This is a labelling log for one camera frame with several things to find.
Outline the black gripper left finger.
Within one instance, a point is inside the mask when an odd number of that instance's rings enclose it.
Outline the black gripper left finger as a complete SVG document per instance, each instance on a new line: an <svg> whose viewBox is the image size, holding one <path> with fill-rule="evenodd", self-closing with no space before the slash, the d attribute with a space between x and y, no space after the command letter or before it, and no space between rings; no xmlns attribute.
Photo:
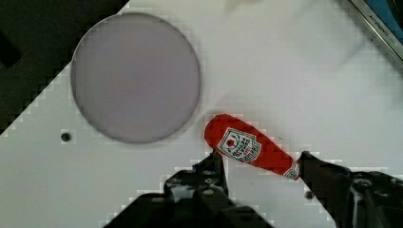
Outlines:
<svg viewBox="0 0 403 228"><path fill-rule="evenodd" d="M209 204L229 202L228 186L222 155L211 152L189 170L181 170L168 178L163 185L163 201L202 200Z"/></svg>

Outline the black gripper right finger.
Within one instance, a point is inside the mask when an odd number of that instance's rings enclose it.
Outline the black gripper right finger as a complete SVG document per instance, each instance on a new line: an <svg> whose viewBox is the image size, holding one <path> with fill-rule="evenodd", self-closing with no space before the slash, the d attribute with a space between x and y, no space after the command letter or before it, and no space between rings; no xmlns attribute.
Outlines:
<svg viewBox="0 0 403 228"><path fill-rule="evenodd" d="M403 228L402 180L378 171L352 171L304 151L299 175L336 228Z"/></svg>

